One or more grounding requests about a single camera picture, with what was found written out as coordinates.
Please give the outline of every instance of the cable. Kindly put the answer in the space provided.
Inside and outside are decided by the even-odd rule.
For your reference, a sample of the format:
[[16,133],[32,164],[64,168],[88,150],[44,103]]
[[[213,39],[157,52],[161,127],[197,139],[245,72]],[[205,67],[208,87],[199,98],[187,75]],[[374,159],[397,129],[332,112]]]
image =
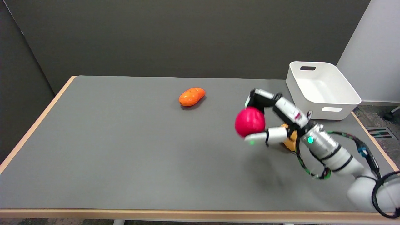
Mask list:
[[382,177],[380,172],[379,172],[378,163],[375,160],[375,157],[372,154],[372,152],[369,150],[368,146],[365,144],[365,142],[361,141],[356,136],[354,136],[352,134],[349,134],[349,133],[345,133],[345,132],[327,131],[327,133],[328,134],[342,135],[344,137],[352,139],[356,143],[358,153],[367,160],[367,163],[368,163],[371,171],[378,178],[376,180],[376,184],[375,184],[374,189],[372,190],[372,194],[371,194],[372,205],[374,206],[374,208],[376,209],[376,211],[380,215],[382,215],[382,216],[384,216],[384,217],[386,217],[388,219],[397,219],[397,218],[399,218],[400,217],[400,208],[396,208],[396,210],[393,213],[393,215],[389,215],[389,214],[384,213],[378,206],[378,201],[376,199],[376,194],[377,194],[379,188],[386,182],[386,180],[388,180],[391,176],[394,176],[396,174],[400,174],[400,171],[391,172],[391,173],[388,173],[388,174],[386,174],[386,175],[384,175]]
[[379,188],[386,182],[387,179],[389,179],[391,176],[394,176],[396,174],[400,174],[400,171],[395,171],[395,172],[391,172],[386,174],[385,176],[379,178],[376,181],[376,184],[374,186],[374,189],[372,190],[372,196],[371,196],[371,200],[372,200],[372,205],[374,206],[374,208],[376,209],[376,211],[381,214],[382,216],[389,218],[389,219],[397,219],[400,217],[400,208],[396,208],[396,210],[394,211],[393,215],[389,215],[384,213],[378,206],[378,201],[376,199],[376,194],[379,190]]
[[313,178],[315,178],[315,179],[319,179],[319,180],[326,180],[326,179],[328,179],[329,177],[330,177],[330,175],[331,175],[331,170],[329,169],[329,168],[327,168],[318,158],[316,158],[320,163],[322,163],[322,165],[324,166],[324,171],[322,172],[322,174],[321,175],[317,175],[317,174],[314,174],[314,173],[312,173],[307,167],[306,167],[306,165],[305,165],[305,163],[304,163],[304,161],[303,161],[303,158],[301,157],[301,154],[300,154],[300,138],[299,137],[297,137],[297,139],[296,139],[296,145],[295,145],[295,148],[294,148],[294,151],[295,151],[295,153],[296,153],[296,155],[297,155],[297,159],[299,160],[299,163],[300,163],[300,165],[303,167],[303,169],[310,175],[310,176],[312,176]]

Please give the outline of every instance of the white wall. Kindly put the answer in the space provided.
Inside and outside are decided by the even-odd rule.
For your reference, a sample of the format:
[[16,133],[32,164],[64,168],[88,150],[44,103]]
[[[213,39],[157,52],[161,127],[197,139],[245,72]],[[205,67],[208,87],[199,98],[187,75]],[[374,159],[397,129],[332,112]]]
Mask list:
[[400,102],[400,0],[371,0],[337,67],[363,101]]

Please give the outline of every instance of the orange sweet potato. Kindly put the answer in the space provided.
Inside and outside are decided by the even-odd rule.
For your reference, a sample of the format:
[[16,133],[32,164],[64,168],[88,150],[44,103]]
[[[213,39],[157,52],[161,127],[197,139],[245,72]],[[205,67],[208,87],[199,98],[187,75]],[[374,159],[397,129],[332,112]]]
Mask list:
[[186,90],[179,96],[179,103],[183,106],[192,106],[196,104],[206,92],[199,87],[194,87]]

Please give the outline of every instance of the pink ball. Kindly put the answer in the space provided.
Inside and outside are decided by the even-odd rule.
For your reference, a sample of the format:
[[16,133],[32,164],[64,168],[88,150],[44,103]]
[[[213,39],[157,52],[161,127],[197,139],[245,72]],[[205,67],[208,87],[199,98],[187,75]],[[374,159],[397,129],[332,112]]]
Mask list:
[[235,129],[241,137],[263,132],[265,130],[264,114],[254,107],[242,109],[236,117]]

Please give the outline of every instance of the gray table mat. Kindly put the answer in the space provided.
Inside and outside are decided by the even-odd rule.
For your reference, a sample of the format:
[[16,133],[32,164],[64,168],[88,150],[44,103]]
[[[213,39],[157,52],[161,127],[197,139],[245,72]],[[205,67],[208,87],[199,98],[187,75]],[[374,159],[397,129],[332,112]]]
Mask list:
[[[178,97],[193,86],[206,98],[184,110]],[[291,99],[284,80],[79,76],[0,175],[0,208],[358,211],[346,199],[351,176],[313,180],[282,147],[236,134],[253,88]],[[266,123],[282,124],[271,110]],[[352,115],[323,123],[364,140],[392,171]]]

